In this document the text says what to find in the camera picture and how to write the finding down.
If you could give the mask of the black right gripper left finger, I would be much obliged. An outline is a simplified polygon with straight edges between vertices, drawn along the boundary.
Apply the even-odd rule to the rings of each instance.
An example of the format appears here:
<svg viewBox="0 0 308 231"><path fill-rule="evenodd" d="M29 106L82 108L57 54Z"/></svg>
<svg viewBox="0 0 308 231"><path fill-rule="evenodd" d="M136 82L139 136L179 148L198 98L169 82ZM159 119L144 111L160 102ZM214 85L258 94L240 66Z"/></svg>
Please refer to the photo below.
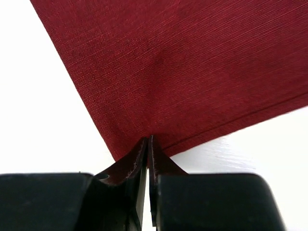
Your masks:
<svg viewBox="0 0 308 231"><path fill-rule="evenodd" d="M147 139L97 175L2 174L3 231L139 231L142 227Z"/></svg>

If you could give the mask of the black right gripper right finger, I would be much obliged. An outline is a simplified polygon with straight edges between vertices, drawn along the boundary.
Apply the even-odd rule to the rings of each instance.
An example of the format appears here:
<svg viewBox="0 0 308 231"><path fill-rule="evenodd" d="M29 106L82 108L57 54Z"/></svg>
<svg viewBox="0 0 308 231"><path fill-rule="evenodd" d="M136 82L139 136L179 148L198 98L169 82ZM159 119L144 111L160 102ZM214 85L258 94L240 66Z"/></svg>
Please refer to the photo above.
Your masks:
<svg viewBox="0 0 308 231"><path fill-rule="evenodd" d="M253 173L189 174L148 139L152 224L158 231L283 231L267 182Z"/></svg>

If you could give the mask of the dark red cloth napkin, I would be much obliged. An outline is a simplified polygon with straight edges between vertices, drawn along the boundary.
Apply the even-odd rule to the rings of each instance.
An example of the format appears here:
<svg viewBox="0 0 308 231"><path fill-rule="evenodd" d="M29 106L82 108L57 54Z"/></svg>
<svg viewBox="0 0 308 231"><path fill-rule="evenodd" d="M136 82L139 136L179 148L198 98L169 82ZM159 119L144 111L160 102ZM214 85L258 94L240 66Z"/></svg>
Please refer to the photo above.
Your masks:
<svg viewBox="0 0 308 231"><path fill-rule="evenodd" d="M113 158L168 155L308 103L305 0L34 0Z"/></svg>

